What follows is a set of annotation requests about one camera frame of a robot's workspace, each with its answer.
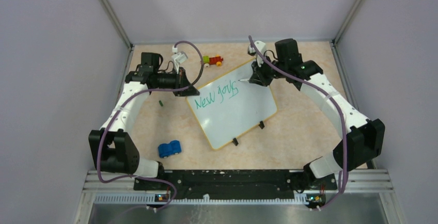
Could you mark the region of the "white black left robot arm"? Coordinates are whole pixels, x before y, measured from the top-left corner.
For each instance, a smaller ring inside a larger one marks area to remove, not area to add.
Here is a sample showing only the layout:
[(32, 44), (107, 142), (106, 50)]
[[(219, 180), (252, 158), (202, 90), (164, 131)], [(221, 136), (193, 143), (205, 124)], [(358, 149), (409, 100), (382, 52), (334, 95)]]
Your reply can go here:
[(97, 130), (92, 130), (88, 141), (95, 167), (100, 171), (146, 177), (152, 189), (165, 185), (166, 176), (159, 172), (160, 163), (142, 158), (129, 133), (145, 100), (153, 91), (171, 91), (177, 97), (199, 95), (189, 82), (181, 63), (188, 59), (185, 52), (172, 55), (174, 68), (170, 72), (160, 67), (163, 56), (143, 52), (140, 64), (127, 74), (122, 94), (110, 117)]

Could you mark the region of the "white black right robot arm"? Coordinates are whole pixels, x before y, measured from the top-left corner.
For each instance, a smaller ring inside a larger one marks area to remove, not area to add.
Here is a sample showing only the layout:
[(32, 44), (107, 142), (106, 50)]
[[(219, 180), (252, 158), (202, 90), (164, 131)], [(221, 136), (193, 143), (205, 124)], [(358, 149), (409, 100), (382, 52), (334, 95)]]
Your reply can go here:
[(273, 60), (265, 55), (264, 42), (252, 38), (249, 42), (247, 52), (256, 57), (249, 83), (267, 87), (274, 79), (285, 79), (320, 108), (341, 138), (333, 151), (304, 166), (303, 183), (306, 187), (316, 189), (324, 177), (338, 172), (345, 183), (351, 170), (381, 154), (384, 123), (360, 113), (336, 90), (315, 61), (304, 61), (296, 40), (289, 38), (275, 42)]

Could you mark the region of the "yellow-framed whiteboard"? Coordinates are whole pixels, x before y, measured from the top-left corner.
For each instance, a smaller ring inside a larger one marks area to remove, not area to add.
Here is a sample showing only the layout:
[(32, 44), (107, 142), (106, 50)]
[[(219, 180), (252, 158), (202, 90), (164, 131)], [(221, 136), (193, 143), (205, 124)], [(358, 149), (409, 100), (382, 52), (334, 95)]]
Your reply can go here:
[(250, 78), (252, 73), (252, 62), (247, 61), (200, 87), (199, 96), (186, 98), (213, 150), (221, 149), (277, 113), (270, 87), (239, 81)]

